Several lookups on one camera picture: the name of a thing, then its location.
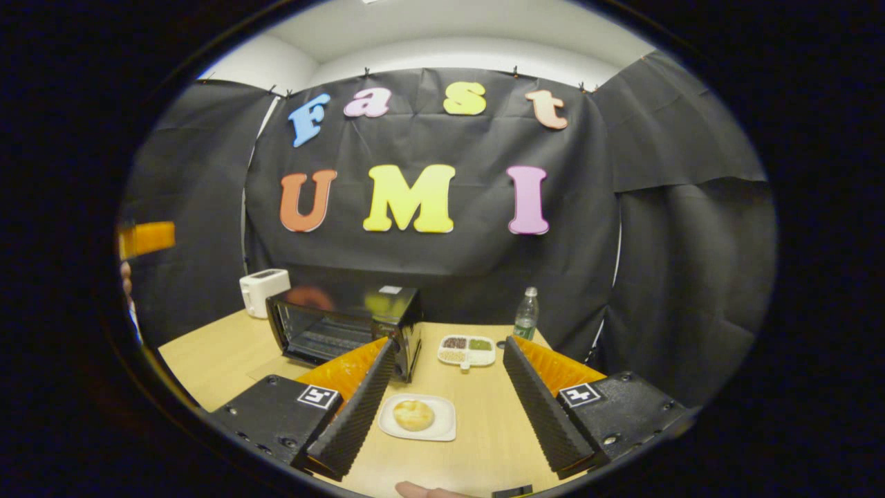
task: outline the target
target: yellow letter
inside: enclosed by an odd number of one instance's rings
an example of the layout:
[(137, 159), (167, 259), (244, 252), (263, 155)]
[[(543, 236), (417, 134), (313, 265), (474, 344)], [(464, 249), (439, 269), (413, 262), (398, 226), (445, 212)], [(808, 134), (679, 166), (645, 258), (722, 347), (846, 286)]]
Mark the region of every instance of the yellow letter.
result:
[(442, 102), (442, 107), (449, 114), (469, 114), (474, 116), (486, 108), (486, 89), (479, 83), (454, 82), (445, 89), (448, 97)]
[(420, 232), (448, 233), (455, 228), (449, 218), (449, 180), (455, 176), (455, 168), (444, 164), (432, 164), (424, 168), (415, 184), (409, 188), (399, 166), (392, 164), (373, 167), (369, 176), (375, 180), (372, 194), (372, 210), (363, 221), (368, 231), (390, 230), (387, 206), (400, 230), (405, 230), (421, 206), (415, 229)]

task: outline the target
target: blue letter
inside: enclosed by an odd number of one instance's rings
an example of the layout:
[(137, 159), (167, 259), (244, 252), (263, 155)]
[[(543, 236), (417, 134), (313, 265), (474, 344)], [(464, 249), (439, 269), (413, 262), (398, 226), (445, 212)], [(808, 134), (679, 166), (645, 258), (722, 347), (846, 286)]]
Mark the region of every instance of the blue letter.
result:
[(324, 93), (292, 111), (292, 114), (289, 115), (289, 120), (295, 125), (295, 142), (292, 144), (293, 147), (307, 142), (319, 133), (319, 126), (314, 125), (313, 122), (319, 123), (323, 121), (323, 117), (326, 114), (323, 112), (322, 106), (328, 104), (328, 101), (331, 99), (329, 94)]

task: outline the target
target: white plate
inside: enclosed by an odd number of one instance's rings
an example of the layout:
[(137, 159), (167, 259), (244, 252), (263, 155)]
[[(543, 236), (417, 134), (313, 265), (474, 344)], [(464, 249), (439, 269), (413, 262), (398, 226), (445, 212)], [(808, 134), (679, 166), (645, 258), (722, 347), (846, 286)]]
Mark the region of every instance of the white plate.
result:
[[(406, 431), (396, 423), (393, 408), (400, 401), (424, 401), (434, 411), (434, 422), (423, 431)], [(439, 396), (426, 394), (394, 394), (384, 401), (378, 411), (378, 426), (382, 431), (406, 440), (451, 441), (455, 439), (455, 405)]]

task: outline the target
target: peach letter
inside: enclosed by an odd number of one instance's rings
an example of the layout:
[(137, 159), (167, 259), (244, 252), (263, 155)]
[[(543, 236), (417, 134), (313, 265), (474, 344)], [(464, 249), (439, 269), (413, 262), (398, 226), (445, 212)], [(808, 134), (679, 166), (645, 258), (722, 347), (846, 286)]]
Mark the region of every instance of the peach letter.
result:
[(556, 107), (562, 107), (562, 100), (553, 97), (549, 90), (539, 89), (526, 94), (535, 103), (535, 117), (547, 128), (562, 129), (568, 126), (566, 118), (556, 115)]

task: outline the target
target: orange object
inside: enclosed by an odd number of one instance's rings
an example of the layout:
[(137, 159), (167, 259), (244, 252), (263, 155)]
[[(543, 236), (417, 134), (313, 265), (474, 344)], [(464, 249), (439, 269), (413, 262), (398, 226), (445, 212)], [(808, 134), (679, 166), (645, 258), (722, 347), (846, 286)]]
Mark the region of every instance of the orange object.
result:
[(175, 245), (175, 223), (142, 223), (121, 230), (117, 235), (119, 258), (128, 260), (135, 256), (153, 253)]
[(519, 349), (528, 358), (528, 362), (538, 372), (538, 376), (554, 398), (559, 394), (560, 389), (585, 382), (596, 382), (605, 378), (605, 375), (596, 370), (552, 349), (538, 346), (519, 336), (513, 336), (513, 338), (516, 339)]
[(341, 412), (357, 391), (359, 384), (366, 378), (366, 373), (375, 363), (375, 358), (378, 357), (378, 353), (381, 352), (381, 347), (384, 346), (387, 339), (383, 337), (342, 354), (305, 373), (295, 381), (326, 389), (335, 389), (344, 399), (344, 403), (338, 409)]

